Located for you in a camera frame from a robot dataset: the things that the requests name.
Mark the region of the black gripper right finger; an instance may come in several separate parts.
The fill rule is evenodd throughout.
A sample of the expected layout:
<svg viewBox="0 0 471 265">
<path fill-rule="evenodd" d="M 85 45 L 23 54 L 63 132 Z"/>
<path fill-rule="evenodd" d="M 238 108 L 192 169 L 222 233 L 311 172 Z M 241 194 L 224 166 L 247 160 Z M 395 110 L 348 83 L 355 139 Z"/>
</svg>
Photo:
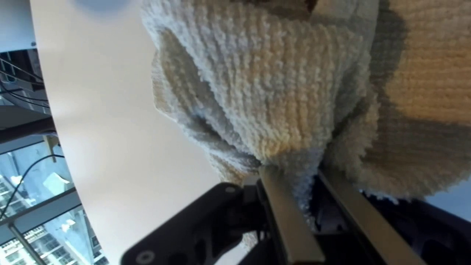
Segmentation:
<svg viewBox="0 0 471 265">
<path fill-rule="evenodd" d="M 425 265 L 380 213 L 336 170 L 320 172 L 319 179 L 347 220 L 386 265 Z"/>
</svg>

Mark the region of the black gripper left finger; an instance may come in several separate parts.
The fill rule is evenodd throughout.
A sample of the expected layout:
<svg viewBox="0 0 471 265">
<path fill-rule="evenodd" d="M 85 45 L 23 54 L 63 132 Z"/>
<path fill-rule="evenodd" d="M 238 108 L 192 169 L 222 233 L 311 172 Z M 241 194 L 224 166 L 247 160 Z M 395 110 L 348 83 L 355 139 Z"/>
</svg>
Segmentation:
<svg viewBox="0 0 471 265">
<path fill-rule="evenodd" d="M 286 265 L 322 265 L 325 254 L 297 207 L 282 173 L 261 166 L 258 177 L 266 194 Z"/>
</svg>

